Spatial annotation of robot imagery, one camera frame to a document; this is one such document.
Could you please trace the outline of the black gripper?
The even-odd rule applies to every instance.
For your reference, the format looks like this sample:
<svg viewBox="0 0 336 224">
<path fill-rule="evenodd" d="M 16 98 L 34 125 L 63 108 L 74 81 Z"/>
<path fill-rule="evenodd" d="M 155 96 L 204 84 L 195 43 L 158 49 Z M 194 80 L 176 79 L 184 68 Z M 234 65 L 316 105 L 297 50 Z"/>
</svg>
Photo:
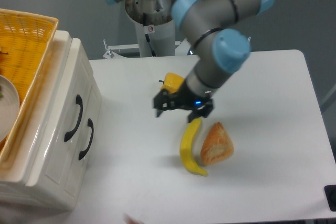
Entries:
<svg viewBox="0 0 336 224">
<path fill-rule="evenodd" d="M 207 118 L 214 108 L 213 99 L 209 96 L 201 97 L 195 94 L 187 85 L 182 83 L 179 90 L 170 94 L 167 90 L 161 90 L 153 99 L 153 107 L 158 118 L 164 111 L 182 109 L 190 110 L 187 117 L 188 123 L 194 119 Z"/>
</svg>

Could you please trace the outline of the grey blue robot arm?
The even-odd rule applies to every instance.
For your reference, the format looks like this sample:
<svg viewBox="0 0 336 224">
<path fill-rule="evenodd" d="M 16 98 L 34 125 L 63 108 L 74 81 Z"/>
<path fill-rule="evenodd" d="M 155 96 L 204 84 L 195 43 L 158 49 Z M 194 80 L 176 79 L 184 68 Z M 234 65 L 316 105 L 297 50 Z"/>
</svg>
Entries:
<svg viewBox="0 0 336 224">
<path fill-rule="evenodd" d="M 135 26 L 142 57 L 171 56 L 181 31 L 199 61 L 176 91 L 163 88 L 153 99 L 157 115 L 187 110 L 188 120 L 207 117 L 214 93 L 249 57 L 248 39 L 232 25 L 270 9 L 275 0 L 106 0 L 124 2 Z"/>
</svg>

